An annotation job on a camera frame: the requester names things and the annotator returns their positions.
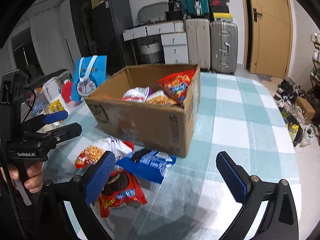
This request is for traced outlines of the plaid blue tablecloth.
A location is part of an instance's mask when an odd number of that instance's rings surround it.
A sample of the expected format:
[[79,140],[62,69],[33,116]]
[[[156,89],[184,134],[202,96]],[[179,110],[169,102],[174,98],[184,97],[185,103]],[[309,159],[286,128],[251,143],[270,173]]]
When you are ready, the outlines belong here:
[[[80,152],[111,137],[85,101],[65,120],[75,122],[81,135],[49,152],[45,179],[60,183],[83,174],[74,165]],[[161,184],[140,179],[148,202],[112,209],[100,219],[102,226],[112,239],[219,239],[242,207],[216,167],[221,151],[261,181],[287,180],[296,210],[301,210],[295,149],[268,90],[252,79],[200,72],[200,103],[188,155],[176,156]]]

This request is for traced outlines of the blue Doraemon tote bag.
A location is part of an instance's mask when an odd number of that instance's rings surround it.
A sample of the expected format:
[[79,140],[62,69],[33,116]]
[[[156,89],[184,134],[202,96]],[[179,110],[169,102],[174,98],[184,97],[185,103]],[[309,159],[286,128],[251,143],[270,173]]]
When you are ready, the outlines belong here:
[[72,101],[83,101],[107,79],[107,56],[93,55],[77,59],[71,92]]

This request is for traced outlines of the dark grey refrigerator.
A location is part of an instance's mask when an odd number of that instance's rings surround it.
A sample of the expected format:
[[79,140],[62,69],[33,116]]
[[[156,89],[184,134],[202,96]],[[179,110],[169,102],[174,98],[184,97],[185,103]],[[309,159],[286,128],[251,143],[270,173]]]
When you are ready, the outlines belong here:
[[106,72],[112,75],[135,64],[131,43],[123,38],[133,28],[128,0],[106,0],[92,10],[92,33],[98,55],[106,55]]

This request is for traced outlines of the red corn chips bag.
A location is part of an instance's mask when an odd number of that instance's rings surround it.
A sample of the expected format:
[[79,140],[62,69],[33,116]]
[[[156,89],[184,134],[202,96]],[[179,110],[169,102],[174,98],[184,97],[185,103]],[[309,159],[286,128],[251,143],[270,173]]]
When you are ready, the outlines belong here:
[[191,80],[196,70],[187,70],[184,72],[170,74],[157,81],[161,89],[174,99],[177,103],[182,103],[186,97]]

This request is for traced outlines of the black trash bin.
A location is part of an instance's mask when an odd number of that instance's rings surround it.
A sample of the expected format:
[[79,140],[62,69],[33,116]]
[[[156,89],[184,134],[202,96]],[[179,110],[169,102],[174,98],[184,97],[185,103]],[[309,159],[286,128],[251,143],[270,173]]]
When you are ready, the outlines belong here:
[[280,112],[289,131],[292,143],[294,147],[296,147],[300,144],[303,138],[303,129],[300,126],[298,120],[292,114],[287,113],[284,109]]

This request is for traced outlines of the orange white noodle snack packet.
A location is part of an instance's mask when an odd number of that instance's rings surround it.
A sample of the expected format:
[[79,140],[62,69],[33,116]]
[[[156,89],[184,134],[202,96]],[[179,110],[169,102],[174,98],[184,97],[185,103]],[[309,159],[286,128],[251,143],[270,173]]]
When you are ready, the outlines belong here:
[[113,153],[116,161],[118,161],[132,153],[134,146],[132,142],[122,141],[115,137],[99,139],[80,152],[74,162],[75,168],[80,169],[96,164],[106,151]]

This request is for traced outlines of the woven laundry basket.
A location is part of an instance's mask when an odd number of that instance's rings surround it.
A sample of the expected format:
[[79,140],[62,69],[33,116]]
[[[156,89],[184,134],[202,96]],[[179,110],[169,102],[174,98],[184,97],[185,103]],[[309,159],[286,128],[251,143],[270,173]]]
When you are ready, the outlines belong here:
[[139,46],[140,58],[143,63],[159,63],[162,60],[161,46],[158,42]]

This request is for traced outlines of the beige hard suitcase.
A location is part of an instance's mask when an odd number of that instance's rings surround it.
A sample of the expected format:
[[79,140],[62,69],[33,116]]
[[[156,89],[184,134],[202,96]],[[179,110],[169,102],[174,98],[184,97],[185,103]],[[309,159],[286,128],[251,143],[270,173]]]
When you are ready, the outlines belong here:
[[210,21],[204,18],[185,20],[187,46],[190,64],[198,64],[204,70],[211,67],[210,55]]

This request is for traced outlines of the shoe rack with shoes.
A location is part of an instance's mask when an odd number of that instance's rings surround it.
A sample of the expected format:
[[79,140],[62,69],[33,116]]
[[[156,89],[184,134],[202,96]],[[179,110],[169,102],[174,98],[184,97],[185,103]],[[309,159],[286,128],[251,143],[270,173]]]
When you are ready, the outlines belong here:
[[312,93],[319,100],[319,32],[312,33],[310,40],[313,44],[312,63],[313,68],[310,73]]

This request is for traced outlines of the blue cookie packet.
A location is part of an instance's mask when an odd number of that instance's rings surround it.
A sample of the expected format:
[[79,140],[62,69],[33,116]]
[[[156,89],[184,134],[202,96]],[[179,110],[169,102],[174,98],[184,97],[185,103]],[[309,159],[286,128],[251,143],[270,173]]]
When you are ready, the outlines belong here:
[[142,148],[119,159],[116,165],[139,178],[161,184],[176,159],[174,155]]

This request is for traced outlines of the white electric kettle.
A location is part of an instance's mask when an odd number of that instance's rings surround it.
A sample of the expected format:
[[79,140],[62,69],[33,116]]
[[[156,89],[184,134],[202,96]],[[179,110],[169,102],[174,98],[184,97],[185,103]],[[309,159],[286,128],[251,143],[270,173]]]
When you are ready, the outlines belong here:
[[60,86],[61,84],[55,77],[52,77],[43,85],[42,91],[49,102],[60,94]]

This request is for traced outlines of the silver hard suitcase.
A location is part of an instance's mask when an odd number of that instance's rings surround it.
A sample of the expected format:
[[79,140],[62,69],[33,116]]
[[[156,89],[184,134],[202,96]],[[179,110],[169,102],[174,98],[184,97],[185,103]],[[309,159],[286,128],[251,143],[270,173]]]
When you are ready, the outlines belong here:
[[210,46],[212,70],[234,75],[238,58],[238,26],[232,22],[212,22]]

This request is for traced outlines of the red chocolate cookie packet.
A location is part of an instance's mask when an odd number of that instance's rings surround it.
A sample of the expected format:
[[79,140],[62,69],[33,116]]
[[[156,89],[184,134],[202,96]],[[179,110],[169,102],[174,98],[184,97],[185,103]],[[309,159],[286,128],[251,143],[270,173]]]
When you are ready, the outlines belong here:
[[136,204],[140,206],[147,202],[135,176],[125,170],[116,170],[111,173],[99,194],[100,217],[108,217],[115,208]]

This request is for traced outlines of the white red noodle packet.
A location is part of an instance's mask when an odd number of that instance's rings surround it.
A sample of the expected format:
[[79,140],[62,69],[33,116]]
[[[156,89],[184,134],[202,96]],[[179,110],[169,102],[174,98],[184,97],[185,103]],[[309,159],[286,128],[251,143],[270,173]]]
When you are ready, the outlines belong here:
[[152,93],[152,89],[148,87],[136,87],[129,89],[124,95],[122,96],[122,101],[129,101],[129,102],[138,102],[144,103],[146,102],[148,96]]

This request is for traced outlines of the brown cardboard box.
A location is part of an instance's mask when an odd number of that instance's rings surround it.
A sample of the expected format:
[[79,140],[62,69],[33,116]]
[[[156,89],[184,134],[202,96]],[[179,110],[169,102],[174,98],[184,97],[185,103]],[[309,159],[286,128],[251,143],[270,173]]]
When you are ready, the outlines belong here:
[[[189,70],[194,75],[184,100],[177,105],[122,100],[129,89],[150,87],[156,92],[160,90],[160,79]],[[86,97],[85,102],[106,134],[185,158],[200,103],[200,68],[196,64],[126,66]]]

